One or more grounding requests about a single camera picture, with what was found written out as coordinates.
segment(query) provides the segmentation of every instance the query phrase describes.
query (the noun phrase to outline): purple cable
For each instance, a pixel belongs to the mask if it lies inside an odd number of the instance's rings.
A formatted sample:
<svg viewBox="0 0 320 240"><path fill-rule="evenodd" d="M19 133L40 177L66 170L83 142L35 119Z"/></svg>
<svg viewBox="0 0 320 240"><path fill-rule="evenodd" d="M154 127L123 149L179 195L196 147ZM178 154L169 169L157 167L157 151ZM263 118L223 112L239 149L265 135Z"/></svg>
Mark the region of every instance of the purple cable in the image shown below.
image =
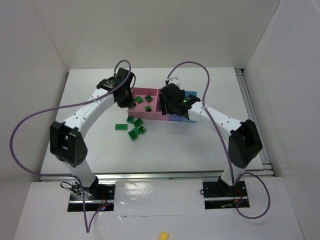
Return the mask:
<svg viewBox="0 0 320 240"><path fill-rule="evenodd" d="M219 128L218 128L218 125L216 124L216 121L214 120L214 118L212 117L212 115L210 114L210 112L205 108L205 105L206 105L206 103L205 103L205 98L206 98L206 94L207 94L207 91L208 91L208 88L209 88L209 84L210 84L210 74L209 74L207 68L206 68L205 66L203 66L202 64L196 62L196 61L184 61L184 62L179 63L177 66L175 66L175 67L171 70L171 72L170 72L169 75L167 76L167 79L169 79L170 76L171 76L171 74L172 74L178 67L180 67L180 66L183 65L183 64L195 64L195 65L198 65L198 66L200 66L201 68L203 68L204 71L206 72L206 75L207 75L208 79L207 79L206 87L205 87L205 90L204 90L204 93L203 93L203 97L202 97L202 106L203 106L206 114L208 114L208 116L209 116L211 122L213 123L214 128L215 128L216 132L218 133L219 138L220 138L220 140L221 140L221 143L222 143L222 146L223 146L223 149L224 149L226 158L227 158L227 160L228 160L229 168L230 168L232 185L234 186L234 185L240 180L240 178L241 178L243 175L249 174L249 175L251 175L251 176L256 177L256 178L262 183L262 185L263 185L263 187L264 187L264 189L265 189L265 191L266 191L266 194L267 194L267 196L268 196L268 206L266 207L266 210L265 210L262 214L260 214L259 216L246 216L246 215L244 215L243 213L241 213L241 212L239 211L239 204L240 204L242 201L244 201L244 200L239 201L239 202L236 204L235 209L237 210L237 212L238 212L242 217L244 217L244 218L246 218L246 219L259 219L259 218L263 217L263 216L266 215L266 213L269 211L270 202L271 202L270 193L269 193L269 191L268 191L268 189L267 189L267 186L266 186L265 183L261 180L260 177L258 177L257 175L255 175L255 174L253 174L253 173L251 173L251 172L248 172L248 171L245 171L244 173L242 173L242 174L235 180L234 170L233 170L233 168L232 168L232 162L231 162L231 159L230 159L230 156L229 156L229 153L228 153L228 150L227 150L225 141L224 141L224 139L223 139L223 137L222 137L222 134L221 134L221 132L220 132L220 130L219 130Z"/></svg>
<svg viewBox="0 0 320 240"><path fill-rule="evenodd" d="M77 177L77 176L74 176L72 174L41 174L41 173L36 173L28 168L26 168L24 165L22 165L22 163L18 160L16 154L15 154L15 151L14 151L14 137L15 137L15 134L17 132L17 130L19 129L19 127L25 122L27 121L28 119L36 116L36 115L39 115L39 114L43 114L43 113L46 113L46 112L49 112L49 111L53 111L53 110L58 110L58 109L66 109L66 108L73 108L73 107L78 107L78 106L82 106L82 105L87 105L87 104L91 104L95 101L98 101L100 99L103 99L105 98L106 96L114 93L115 91L117 91L119 88L121 88L125 82L128 80L129 76L130 76L130 73L131 73L131 64L128 60L121 60L119 61L115 68L114 68L114 74L116 74L116 71L117 71L117 68L118 66L121 64L121 63L127 63L129 65L129 70L128 70L128 74L126 75L126 77L124 78L124 80L117 86L115 87L114 89L112 89L111 91L107 92L106 94L102 95L102 96L99 96L93 100L89 100L89 101L83 101L83 102L80 102L80 103L75 103L75 104L70 104L70 105L63 105L63 106L56 106L56 107L51 107L51 108L48 108L48 109L44 109L44 110L41 110L41 111L37 111L37 112L34 112L28 116L26 116L25 118L23 118L16 126L15 128L13 129L12 133L11 133L11 137L10 137L10 141L9 141L9 148L10 148L10 153L12 155L12 158L13 160L15 161L16 164L18 164L18 166L20 168L22 168L23 170L25 170L26 172L30 173L30 174L33 174L35 176L38 176L38 177L41 177L41 176L45 176L45 177L71 177L71 178L74 178L76 180L78 180L79 184L80 184L80 189L81 189L81 194L82 194L82 208L83 208L83 216L84 216L84 224L85 224L85 230L87 233L90 232L90 227L91 227L91 223L95 217L95 215L101 211L101 207L98 208L98 210L94 213L94 215L92 216L91 220L90 220L90 223L89 223L89 226L88 226L88 221L87 221L87 214L86 214L86 200L85 200L85 189L84 189L84 186L82 185L82 182L81 180Z"/></svg>

